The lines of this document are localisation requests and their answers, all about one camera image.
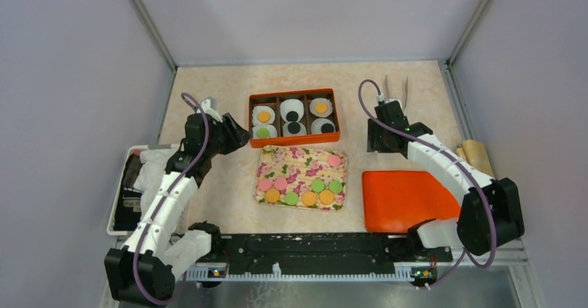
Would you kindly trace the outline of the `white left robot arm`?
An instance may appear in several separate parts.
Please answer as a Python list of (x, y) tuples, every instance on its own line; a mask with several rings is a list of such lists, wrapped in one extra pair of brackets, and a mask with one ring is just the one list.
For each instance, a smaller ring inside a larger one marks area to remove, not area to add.
[(219, 114), (212, 97), (197, 101), (183, 93), (193, 110), (184, 126), (179, 148), (167, 160), (161, 182), (134, 231), (104, 259), (111, 296), (119, 302), (165, 307), (179, 295), (177, 282), (198, 259), (213, 262), (221, 256), (220, 230), (205, 223), (187, 230), (171, 243), (189, 201), (199, 190), (217, 155), (228, 155), (250, 140), (230, 113)]

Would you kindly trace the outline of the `black cookie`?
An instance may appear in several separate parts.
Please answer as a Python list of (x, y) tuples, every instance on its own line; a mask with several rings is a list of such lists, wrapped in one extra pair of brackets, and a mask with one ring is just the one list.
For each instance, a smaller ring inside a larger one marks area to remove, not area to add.
[(299, 114), (296, 111), (288, 111), (286, 113), (286, 120), (287, 121), (298, 121), (300, 119)]
[(293, 122), (289, 122), (288, 126), (287, 126), (287, 131), (291, 134), (291, 135), (297, 135), (300, 133), (301, 131), (301, 126), (299, 122), (293, 121)]
[(334, 127), (334, 125), (332, 125), (330, 123), (324, 123), (324, 124), (321, 125), (320, 131), (323, 134), (332, 133), (332, 132), (335, 131), (335, 127)]

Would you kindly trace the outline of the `orange cookie box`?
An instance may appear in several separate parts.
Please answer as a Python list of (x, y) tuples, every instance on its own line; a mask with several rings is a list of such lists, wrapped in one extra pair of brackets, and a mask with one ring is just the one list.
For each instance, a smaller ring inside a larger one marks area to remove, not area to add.
[(253, 94), (248, 119), (253, 148), (332, 143), (341, 135), (331, 88)]

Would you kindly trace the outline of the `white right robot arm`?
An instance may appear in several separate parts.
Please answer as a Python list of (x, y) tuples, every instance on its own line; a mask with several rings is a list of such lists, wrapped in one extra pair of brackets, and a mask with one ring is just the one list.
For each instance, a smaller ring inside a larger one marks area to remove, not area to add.
[(368, 120), (368, 151), (399, 153), (422, 165), (456, 200), (459, 215), (425, 220), (410, 228), (408, 255), (424, 261), (435, 248), (464, 248), (475, 256), (520, 238), (525, 232), (519, 190), (509, 178), (496, 179), (447, 148), (421, 122), (410, 124), (395, 99), (379, 101)]

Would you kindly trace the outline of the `orange box lid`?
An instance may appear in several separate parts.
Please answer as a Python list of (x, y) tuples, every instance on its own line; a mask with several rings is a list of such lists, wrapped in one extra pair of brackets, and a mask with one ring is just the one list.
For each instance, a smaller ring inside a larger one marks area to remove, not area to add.
[(453, 195), (425, 171), (365, 171), (361, 185), (368, 232), (406, 234), (424, 221), (460, 213)]

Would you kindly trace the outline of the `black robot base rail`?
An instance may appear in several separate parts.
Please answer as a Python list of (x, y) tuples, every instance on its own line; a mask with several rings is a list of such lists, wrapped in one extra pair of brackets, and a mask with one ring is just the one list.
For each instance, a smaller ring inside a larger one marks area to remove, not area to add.
[(366, 232), (221, 234), (212, 251), (187, 271), (205, 288), (221, 282), (436, 282), (438, 264), (453, 262), (449, 247), (421, 248), (410, 237)]

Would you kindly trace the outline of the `metal tongs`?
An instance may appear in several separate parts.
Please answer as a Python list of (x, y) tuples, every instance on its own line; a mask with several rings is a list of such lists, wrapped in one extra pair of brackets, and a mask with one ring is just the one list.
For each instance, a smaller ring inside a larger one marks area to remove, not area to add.
[(407, 101), (408, 101), (408, 77), (405, 78), (404, 82), (401, 84), (401, 91), (400, 97), (394, 96), (392, 93), (392, 83), (388, 75), (384, 78), (384, 103), (390, 102), (397, 102), (403, 112), (406, 111)]

